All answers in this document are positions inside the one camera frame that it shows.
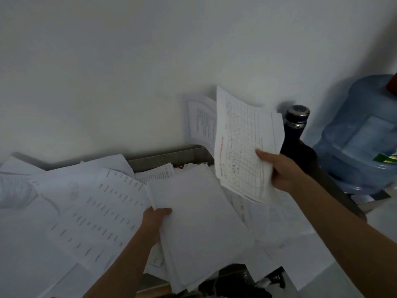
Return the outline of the person's left hand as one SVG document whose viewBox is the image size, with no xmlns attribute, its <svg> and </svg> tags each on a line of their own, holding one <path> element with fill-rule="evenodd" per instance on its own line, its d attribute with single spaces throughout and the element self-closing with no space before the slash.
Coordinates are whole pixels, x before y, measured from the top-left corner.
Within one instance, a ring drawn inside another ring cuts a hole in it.
<svg viewBox="0 0 397 298">
<path fill-rule="evenodd" d="M 160 239 L 160 228 L 164 219 L 156 218 L 153 207 L 149 207 L 143 213 L 143 219 L 139 230 L 151 246 L 157 244 Z"/>
</svg>

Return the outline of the person's right hand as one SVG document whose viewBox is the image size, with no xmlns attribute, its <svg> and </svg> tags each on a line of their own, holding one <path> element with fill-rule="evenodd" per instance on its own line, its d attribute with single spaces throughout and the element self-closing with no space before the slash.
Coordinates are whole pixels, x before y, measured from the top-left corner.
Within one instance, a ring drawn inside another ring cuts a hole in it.
<svg viewBox="0 0 397 298">
<path fill-rule="evenodd" d="M 271 182 L 277 189 L 294 197 L 297 194 L 301 194 L 303 189 L 310 184 L 310 178 L 292 159 L 285 155 L 280 155 L 279 166 L 273 166 Z"/>
</svg>

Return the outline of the printed table sheet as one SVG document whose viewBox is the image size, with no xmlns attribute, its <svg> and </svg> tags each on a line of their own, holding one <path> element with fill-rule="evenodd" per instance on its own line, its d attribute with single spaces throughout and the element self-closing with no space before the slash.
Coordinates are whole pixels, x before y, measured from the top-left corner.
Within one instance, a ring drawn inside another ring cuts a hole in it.
<svg viewBox="0 0 397 298">
<path fill-rule="evenodd" d="M 216 108 L 214 163 L 221 185 L 255 202 L 280 204 L 271 184 L 272 165 L 260 160 L 256 150 L 280 153 L 285 137 L 282 114 L 247 105 L 219 86 Z"/>
</svg>

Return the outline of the stack of white sheets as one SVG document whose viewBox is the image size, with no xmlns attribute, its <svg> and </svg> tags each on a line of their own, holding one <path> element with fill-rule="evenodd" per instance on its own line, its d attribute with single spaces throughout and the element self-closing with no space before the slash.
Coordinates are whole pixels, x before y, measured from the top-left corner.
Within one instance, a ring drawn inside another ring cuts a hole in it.
<svg viewBox="0 0 397 298">
<path fill-rule="evenodd" d="M 191 291 L 254 245 L 250 230 L 206 164 L 146 186 L 154 210 L 171 208 L 160 242 L 174 294 Z"/>
</svg>

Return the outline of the person's left forearm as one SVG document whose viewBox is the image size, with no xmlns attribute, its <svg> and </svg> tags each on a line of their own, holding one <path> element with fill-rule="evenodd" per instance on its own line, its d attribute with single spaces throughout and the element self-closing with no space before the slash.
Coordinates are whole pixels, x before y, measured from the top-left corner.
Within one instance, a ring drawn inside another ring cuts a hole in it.
<svg viewBox="0 0 397 298">
<path fill-rule="evenodd" d="M 116 261 L 83 298 L 135 298 L 150 251 L 158 238 L 159 227 L 140 227 Z"/>
</svg>

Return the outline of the person's right forearm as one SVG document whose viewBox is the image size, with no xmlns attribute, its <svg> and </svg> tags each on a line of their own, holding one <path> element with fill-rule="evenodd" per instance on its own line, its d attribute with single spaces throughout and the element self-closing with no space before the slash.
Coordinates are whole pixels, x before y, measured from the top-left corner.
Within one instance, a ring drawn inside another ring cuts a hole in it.
<svg viewBox="0 0 397 298">
<path fill-rule="evenodd" d="M 310 176 L 290 195 L 365 298 L 397 298 L 397 244 L 335 200 Z"/>
</svg>

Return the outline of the black insulated bottle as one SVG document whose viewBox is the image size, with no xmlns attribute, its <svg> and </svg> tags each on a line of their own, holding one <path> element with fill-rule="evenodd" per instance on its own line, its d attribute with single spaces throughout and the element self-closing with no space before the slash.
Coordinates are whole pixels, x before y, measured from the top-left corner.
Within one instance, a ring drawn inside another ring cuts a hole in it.
<svg viewBox="0 0 397 298">
<path fill-rule="evenodd" d="M 305 174 L 314 176 L 319 168 L 317 154 L 301 140 L 309 115 L 309 108 L 303 105 L 292 105 L 287 109 L 283 119 L 285 137 L 280 153 L 293 160 Z"/>
</svg>

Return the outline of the grey cardboard box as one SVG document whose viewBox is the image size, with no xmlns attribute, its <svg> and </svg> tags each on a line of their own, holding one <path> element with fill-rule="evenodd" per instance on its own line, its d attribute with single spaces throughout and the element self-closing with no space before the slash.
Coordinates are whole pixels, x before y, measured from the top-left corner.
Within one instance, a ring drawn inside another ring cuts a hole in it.
<svg viewBox="0 0 397 298">
<path fill-rule="evenodd" d="M 183 148 L 170 153 L 144 156 L 138 159 L 127 160 L 134 172 L 143 172 L 155 169 L 168 163 L 173 167 L 182 168 L 184 164 L 193 163 L 214 164 L 214 158 L 209 151 L 200 145 L 194 145 L 191 148 Z"/>
</svg>

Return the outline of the white sheet with text lines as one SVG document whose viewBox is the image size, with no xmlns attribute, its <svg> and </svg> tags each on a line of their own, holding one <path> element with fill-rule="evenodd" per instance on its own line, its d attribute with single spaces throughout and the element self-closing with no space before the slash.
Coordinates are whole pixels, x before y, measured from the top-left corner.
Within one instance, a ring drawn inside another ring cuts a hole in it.
<svg viewBox="0 0 397 298">
<path fill-rule="evenodd" d="M 46 235 L 94 275 L 102 275 L 141 225 L 150 207 L 146 185 L 119 171 L 31 178 L 39 194 L 58 211 Z"/>
</svg>

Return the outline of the printed paper leaning upright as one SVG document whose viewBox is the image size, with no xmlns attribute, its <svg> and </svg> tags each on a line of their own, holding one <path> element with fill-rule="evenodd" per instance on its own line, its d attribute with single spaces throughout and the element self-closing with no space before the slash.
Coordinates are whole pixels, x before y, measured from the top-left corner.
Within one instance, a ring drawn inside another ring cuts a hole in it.
<svg viewBox="0 0 397 298">
<path fill-rule="evenodd" d="M 217 130 L 216 101 L 206 96 L 186 95 L 183 113 L 187 142 L 205 147 L 210 155 L 214 156 Z"/>
</svg>

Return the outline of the blue water jug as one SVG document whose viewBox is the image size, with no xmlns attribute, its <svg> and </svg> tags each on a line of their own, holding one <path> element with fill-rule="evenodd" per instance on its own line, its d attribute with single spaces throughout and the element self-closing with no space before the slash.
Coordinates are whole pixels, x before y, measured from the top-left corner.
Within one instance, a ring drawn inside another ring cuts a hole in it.
<svg viewBox="0 0 397 298">
<path fill-rule="evenodd" d="M 314 146 L 318 163 L 345 192 L 371 195 L 397 180 L 397 74 L 354 82 Z"/>
</svg>

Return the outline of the black bag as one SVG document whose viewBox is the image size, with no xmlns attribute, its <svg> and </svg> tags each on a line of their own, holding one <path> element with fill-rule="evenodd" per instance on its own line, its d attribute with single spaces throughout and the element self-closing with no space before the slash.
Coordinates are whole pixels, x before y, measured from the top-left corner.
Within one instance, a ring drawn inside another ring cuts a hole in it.
<svg viewBox="0 0 397 298">
<path fill-rule="evenodd" d="M 221 275 L 198 286 L 193 298 L 272 298 L 265 286 L 254 282 L 244 265 L 231 265 Z"/>
</svg>

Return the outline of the pile of loose white papers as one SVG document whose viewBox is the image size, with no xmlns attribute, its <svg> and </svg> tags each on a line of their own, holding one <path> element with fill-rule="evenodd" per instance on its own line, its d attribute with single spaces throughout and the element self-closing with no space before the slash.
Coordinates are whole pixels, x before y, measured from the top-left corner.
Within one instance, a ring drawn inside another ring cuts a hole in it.
<svg viewBox="0 0 397 298">
<path fill-rule="evenodd" d="M 44 181 L 66 175 L 79 180 L 77 174 L 96 173 L 102 168 L 119 171 L 140 181 L 123 155 L 106 156 L 50 171 L 11 156 L 0 165 L 0 172 L 29 175 L 30 179 L 38 177 Z M 170 176 L 163 179 L 178 174 L 174 174 L 170 163 L 167 173 Z M 243 198 L 235 200 L 241 206 L 248 206 L 248 215 L 243 217 L 242 211 L 232 205 L 250 230 L 254 245 L 232 264 L 245 264 L 255 282 L 282 266 L 300 290 L 335 260 L 292 197 L 276 191 L 281 206 Z M 104 274 L 92 274 L 48 238 L 47 227 L 56 217 L 56 211 L 45 201 L 35 201 L 23 210 L 0 210 L 0 298 L 37 298 L 50 294 L 68 297 L 67 291 L 72 296 L 81 297 L 83 290 Z M 152 249 L 145 268 L 145 273 L 170 281 L 161 244 Z"/>
</svg>

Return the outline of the white sheet with pencil sketch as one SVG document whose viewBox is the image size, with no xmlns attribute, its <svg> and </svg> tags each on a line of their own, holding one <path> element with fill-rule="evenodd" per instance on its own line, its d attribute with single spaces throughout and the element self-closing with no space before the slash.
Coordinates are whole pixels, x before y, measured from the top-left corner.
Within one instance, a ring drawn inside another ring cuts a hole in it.
<svg viewBox="0 0 397 298">
<path fill-rule="evenodd" d="M 45 201 L 60 215 L 60 209 L 39 193 L 29 175 L 0 172 L 0 210 L 23 210 L 35 201 Z"/>
</svg>

